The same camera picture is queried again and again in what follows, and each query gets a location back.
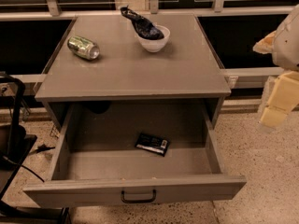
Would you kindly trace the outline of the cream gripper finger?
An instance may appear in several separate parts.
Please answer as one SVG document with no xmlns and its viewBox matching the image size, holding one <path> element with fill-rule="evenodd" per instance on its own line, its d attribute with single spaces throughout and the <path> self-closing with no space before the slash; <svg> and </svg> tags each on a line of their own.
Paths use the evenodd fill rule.
<svg viewBox="0 0 299 224">
<path fill-rule="evenodd" d="M 273 31 L 270 34 L 266 35 L 263 39 L 258 41 L 254 46 L 253 50 L 257 53 L 268 54 L 273 51 L 273 43 L 276 32 Z"/>
<path fill-rule="evenodd" d="M 278 77 L 269 77 L 264 84 L 258 108 L 259 129 L 273 132 L 298 105 L 298 72 L 288 71 Z"/>
</svg>

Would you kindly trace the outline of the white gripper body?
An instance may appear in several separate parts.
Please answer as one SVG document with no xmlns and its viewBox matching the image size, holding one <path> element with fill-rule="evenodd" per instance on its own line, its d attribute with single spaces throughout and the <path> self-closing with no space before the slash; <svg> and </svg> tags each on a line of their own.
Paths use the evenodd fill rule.
<svg viewBox="0 0 299 224">
<path fill-rule="evenodd" d="M 299 71 L 299 5 L 276 29 L 272 59 L 276 66 Z"/>
</svg>

